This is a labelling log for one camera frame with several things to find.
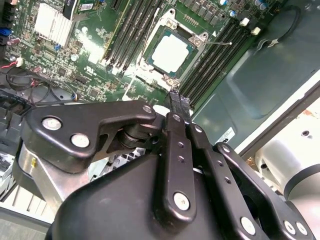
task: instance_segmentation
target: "blue capacitor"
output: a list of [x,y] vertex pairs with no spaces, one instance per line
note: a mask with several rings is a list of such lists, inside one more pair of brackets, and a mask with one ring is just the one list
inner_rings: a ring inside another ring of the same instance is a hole
[[234,18],[236,16],[236,12],[235,11],[229,11],[229,15],[230,17]]
[[228,2],[227,0],[220,0],[220,2],[219,2],[219,3],[220,3],[220,5],[221,5],[221,6],[223,6],[223,5],[226,5],[226,4],[227,4],[227,2]]
[[61,45],[60,44],[56,44],[56,45],[54,45],[54,50],[55,51],[58,51],[59,49],[61,49]]

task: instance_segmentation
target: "heatsink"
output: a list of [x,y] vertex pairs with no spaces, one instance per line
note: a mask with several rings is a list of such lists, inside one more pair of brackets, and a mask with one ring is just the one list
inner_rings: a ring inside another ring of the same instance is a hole
[[46,3],[40,3],[34,32],[39,37],[65,47],[68,45],[75,23]]

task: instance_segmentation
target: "black mechanical arm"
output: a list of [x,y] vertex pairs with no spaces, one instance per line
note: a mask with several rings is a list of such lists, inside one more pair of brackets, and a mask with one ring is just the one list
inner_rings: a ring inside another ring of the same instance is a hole
[[[142,101],[42,107],[26,116],[15,168],[56,211],[46,238],[314,239],[299,212],[229,145],[213,147],[171,94],[166,117]],[[93,161],[137,147],[146,154],[88,181]]]

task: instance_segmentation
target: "motherboard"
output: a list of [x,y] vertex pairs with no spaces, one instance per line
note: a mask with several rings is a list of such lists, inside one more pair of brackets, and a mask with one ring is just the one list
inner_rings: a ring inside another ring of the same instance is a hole
[[178,89],[197,109],[284,2],[8,0],[0,38],[8,61],[83,100],[156,105]]

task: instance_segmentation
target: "sticker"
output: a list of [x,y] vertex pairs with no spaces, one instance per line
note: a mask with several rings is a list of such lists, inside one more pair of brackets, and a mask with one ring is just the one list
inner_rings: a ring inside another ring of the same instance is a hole
[[225,144],[226,144],[226,143],[229,142],[235,135],[236,135],[235,131],[233,130],[232,127],[230,127],[230,128],[228,129],[228,131],[226,131],[226,132],[222,135],[222,137],[220,137],[220,138],[218,139],[218,141],[216,141],[215,143],[225,143]]
[[94,6],[93,3],[82,4],[80,11],[91,10],[93,8],[93,6]]

